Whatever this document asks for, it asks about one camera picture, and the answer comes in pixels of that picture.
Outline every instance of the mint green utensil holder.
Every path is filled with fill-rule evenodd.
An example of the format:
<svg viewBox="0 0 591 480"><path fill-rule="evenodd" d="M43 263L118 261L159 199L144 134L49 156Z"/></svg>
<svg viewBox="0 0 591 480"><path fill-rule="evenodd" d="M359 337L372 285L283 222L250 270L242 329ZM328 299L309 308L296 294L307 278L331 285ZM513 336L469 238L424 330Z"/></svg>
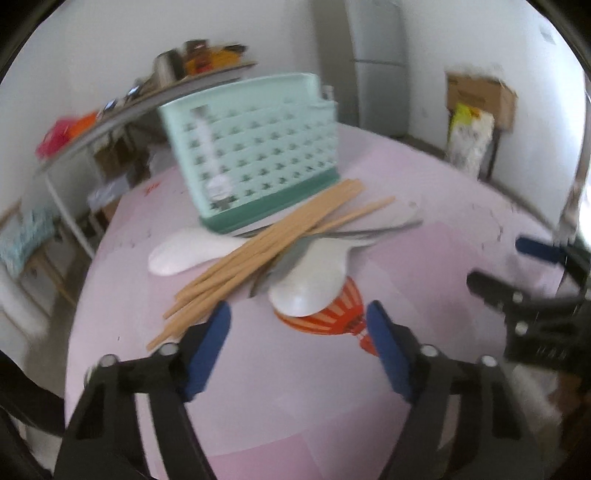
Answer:
<svg viewBox="0 0 591 480"><path fill-rule="evenodd" d="M212 174L195 140L191 110L206 107L221 172L232 195L214 202ZM337 173L336 104L319 78L292 73L230 83L160 107L191 198L209 229L227 233L325 189Z"/></svg>

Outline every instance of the hot air balloon print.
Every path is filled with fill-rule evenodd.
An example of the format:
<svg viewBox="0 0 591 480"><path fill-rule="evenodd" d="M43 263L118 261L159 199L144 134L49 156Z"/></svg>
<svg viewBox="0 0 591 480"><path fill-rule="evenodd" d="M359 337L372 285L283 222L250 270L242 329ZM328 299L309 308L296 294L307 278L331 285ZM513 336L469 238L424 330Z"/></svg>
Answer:
<svg viewBox="0 0 591 480"><path fill-rule="evenodd" d="M314 335L344 335L350 333L359 339L359 346L377 356L365 323L365 307L361 293L351 277L333 303L324 310L306 317L290 317L275 310L275 315L289 327Z"/></svg>

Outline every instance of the wooden chopstick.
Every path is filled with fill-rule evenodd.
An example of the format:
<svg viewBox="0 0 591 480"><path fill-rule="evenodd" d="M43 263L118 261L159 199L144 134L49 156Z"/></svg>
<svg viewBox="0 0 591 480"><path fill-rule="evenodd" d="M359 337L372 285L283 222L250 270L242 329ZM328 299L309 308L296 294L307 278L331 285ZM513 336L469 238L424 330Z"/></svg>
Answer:
<svg viewBox="0 0 591 480"><path fill-rule="evenodd" d="M362 188L362 185L357 184L352 187L354 187L353 190L350 190L348 188L347 191L349 191L349 195L356 196L359 193L360 188ZM335 197L335 201L340 201L338 198L338 195L342 195L343 192L341 192L341 193L334 192L334 194L337 195ZM329 203L330 199L325 198L325 199L321 199L321 200L323 201L323 203L328 203L328 205L322 205L323 208L330 207L330 203ZM282 235L286 235L286 231L288 234L290 231L301 232L300 221L307 215L306 212L307 212L307 210L309 210L309 207L307 207L307 208L302 207L302 210L303 210L303 212L300 215L298 215L298 217L296 219L294 219L296 221L287 223L287 221L285 219L282 220L282 222L287 223L287 225L285 226L285 230L282 231L281 229L276 229L275 231L271 232L271 235L267 235L266 238L262 238L261 244L263 244L265 246L265 248L260 248L259 250L265 251L265 252L268 251L268 249L270 247L272 247L273 244L277 241L277 238L279 238ZM165 318L168 318L172 314L175 314L176 312L178 312L181 308L188 305L195 297L201 295L203 292L205 292L207 290L211 290L211 289L215 288L216 286L218 286L219 284L221 284L225 281L228 281L232 277L238 275L242 271L242 269L245 268L244 263L250 262L250 260L252 258L253 258L252 255L245 253L243 255L242 261L240 261L238 258L235 258L235 262L231 263L231 265L234 265L233 267L228 265L227 268L223 272L213 274L211 277L201 281L200 283L196 284L193 287L187 287L187 288L182 289L181 292L179 292L177 294L178 303L165 314Z"/></svg>
<svg viewBox="0 0 591 480"><path fill-rule="evenodd" d="M300 220L299 217L301 217L305 213L305 211L303 209L307 205L310 205L310 203L312 201L314 201L320 197L327 197L327 196L330 196L336 192L344 191L348 188L353 188L353 189L358 188L359 186L362 186L362 183L359 180L347 179L347 180L344 180L341 183L325 190L324 192L320 193L317 197L315 197L314 199L312 199L311 201L309 201L305 205L302 205L302 207L298 208L297 210L295 210L294 212L292 212L291 214L286 216L283 220L271 225L269 228L262 231L257 236L251 238L243 246L234 250L231 254L225 256L224 258L222 258L218 262L214 263L203 274L201 274L195 280L193 280L192 282L189 282L188 285L186 285L184 288L182 288L176 295L177 299L180 298L180 296L183 293L185 293L187 290L190 290L192 287L194 287L198 283L200 283L203 280L216 274L222 268L227 267L228 265L235 262L240 257L242 257L242 258L247 257L248 258L248 257L251 257L252 255L258 253L261 250L260 242L262 242L262 240L267 239L270 236L273 236L274 232L284 229L285 225L287 223L299 221Z"/></svg>
<svg viewBox="0 0 591 480"><path fill-rule="evenodd" d="M378 200L377 202L368 203L365 207L354 210L353 212L343 215L342 217L332 220L331 222L325 223L324 225L320 225L319 227L308 232L306 235L318 235L320 233L326 233L328 231L334 230L335 228L339 228L346 223L357 220L364 215L368 215L372 212L375 212L376 210L380 210L380 208L384 208L386 205L390 205L394 201L396 201L396 197L388 197L383 200Z"/></svg>
<svg viewBox="0 0 591 480"><path fill-rule="evenodd" d="M310 232L306 233L306 236L318 235L318 234L322 234L322 233L326 233L328 231L334 230L336 228L339 228L339 227L345 225L346 223L352 222L353 220L357 220L357 218L363 217L364 215L368 215L369 213L379 210L380 208L383 208L386 205L390 205L394 201L396 201L396 197L393 196L393 197L385 198L383 200L378 200L377 202L372 202L363 208L354 210L353 212L350 212L347 215L343 215L342 217L339 217L331 222L320 225L316 229L313 229ZM263 278L265 277L266 273L269 271L270 268L273 267L274 264L276 264L281 259L283 254L287 250L289 250L290 247L291 246L287 247L286 250L283 250L282 253L278 254L273 260L267 262L265 265L263 265L258 270L258 272L256 273L255 282L251 288L251 292L249 295L250 297L253 297L256 295L256 291L258 290L258 287L259 287L260 283L263 281Z"/></svg>
<svg viewBox="0 0 591 480"><path fill-rule="evenodd" d="M208 294L203 300L202 298L205 295L193 299L165 325L164 330L148 344L147 348L152 350L176 332L184 331L195 319L201 318L208 310L212 309L221 299L224 299L262 265L273 259L279 252L284 250L297 238L313 228L323 218L334 212L341 205L344 205L351 198L357 196L362 190L363 184L359 181L354 181L352 183L347 182L344 184L341 183L325 190L291 215L288 215L283 220L277 222L274 225L277 226L277 228L272 229L272 232L267 234L272 236L278 235L274 245L270 246L265 251L258 251L250 258L250 260L244 262L240 272L226 283L221 284L214 293ZM260 236L267 232L268 231L261 232L261 234L257 235L253 240L256 240L257 238L260 239ZM250 250L256 251L258 250L258 247L251 248Z"/></svg>

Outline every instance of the pink tablecloth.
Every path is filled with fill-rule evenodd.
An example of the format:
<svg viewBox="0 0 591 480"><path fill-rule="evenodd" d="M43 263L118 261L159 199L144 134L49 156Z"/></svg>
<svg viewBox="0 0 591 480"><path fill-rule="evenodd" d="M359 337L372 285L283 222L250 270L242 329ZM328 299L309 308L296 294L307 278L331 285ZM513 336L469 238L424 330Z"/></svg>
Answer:
<svg viewBox="0 0 591 480"><path fill-rule="evenodd" d="M466 288L481 268L523 288L553 294L561 270L518 255L521 233L548 232L490 188L387 138L340 127L343 177L368 191L360 202L394 194L414 199L424 226L353 254L350 276L363 300L382 301L419 340L452 358L474 361L504 347L502 318ZM151 250L197 212L180 173L169 170L125 196L103 239L80 298L67 369L68 417L83 377L102 355L145 356L173 295L201 272L147 271ZM231 298L232 327L205 392L187 405L220 480L375 480L408 413L378 359L351 335L293 330L266 297L247 288ZM153 476L165 478L144 398L141 431Z"/></svg>

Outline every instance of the pink bag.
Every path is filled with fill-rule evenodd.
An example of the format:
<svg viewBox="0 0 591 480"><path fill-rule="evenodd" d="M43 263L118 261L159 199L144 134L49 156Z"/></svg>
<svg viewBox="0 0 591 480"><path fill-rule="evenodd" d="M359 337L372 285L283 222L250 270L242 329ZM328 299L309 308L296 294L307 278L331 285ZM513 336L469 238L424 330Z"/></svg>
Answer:
<svg viewBox="0 0 591 480"><path fill-rule="evenodd" d="M60 118L37 145L35 153L40 160L48 160L70 141L68 129L76 123L76 118Z"/></svg>

